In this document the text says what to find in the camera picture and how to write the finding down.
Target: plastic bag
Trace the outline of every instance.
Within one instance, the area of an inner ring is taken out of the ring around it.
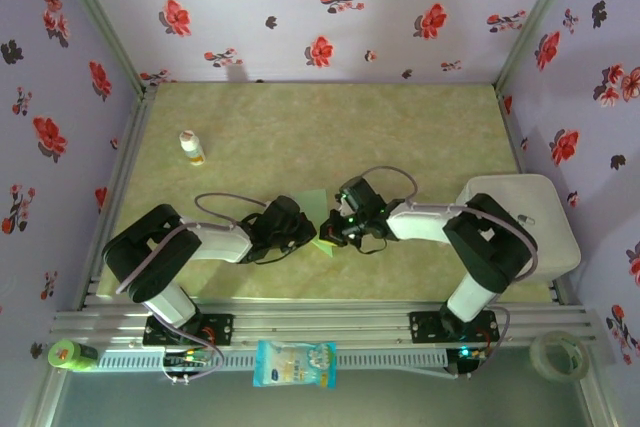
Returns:
[[[256,352],[253,385],[316,384],[336,386],[336,344],[303,344],[261,340]]]

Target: wallpaper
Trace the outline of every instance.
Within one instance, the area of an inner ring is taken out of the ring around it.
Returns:
[[[640,422],[640,10],[635,0],[557,0],[506,89],[528,171],[550,177],[583,263],[571,280],[600,315],[608,368]]]
[[[18,425],[72,308],[132,88],[75,0],[0,0],[0,412]]]
[[[493,82],[536,0],[100,0],[142,81]]]

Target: black bracket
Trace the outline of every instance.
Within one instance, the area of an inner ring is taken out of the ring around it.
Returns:
[[[496,315],[490,310],[483,310],[478,316],[465,325],[464,333],[453,336],[442,325],[439,311],[410,312],[409,330],[414,344],[438,344],[451,342],[487,342],[500,339],[500,331]]]
[[[202,314],[199,325],[194,331],[196,337],[219,346],[231,345],[233,335],[233,315]],[[193,345],[188,339],[167,330],[153,315],[147,318],[142,337],[145,347],[188,346]]]

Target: white box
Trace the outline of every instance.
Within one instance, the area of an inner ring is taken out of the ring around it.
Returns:
[[[538,174],[486,175],[467,182],[456,200],[489,194],[538,244],[538,268],[526,281],[551,281],[580,263],[580,248],[551,181]],[[521,272],[526,272],[529,262]]]

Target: white bottle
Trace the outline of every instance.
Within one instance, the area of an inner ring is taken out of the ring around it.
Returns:
[[[185,130],[180,134],[180,145],[192,165],[204,164],[204,151],[200,145],[200,139],[196,137],[192,130]]]

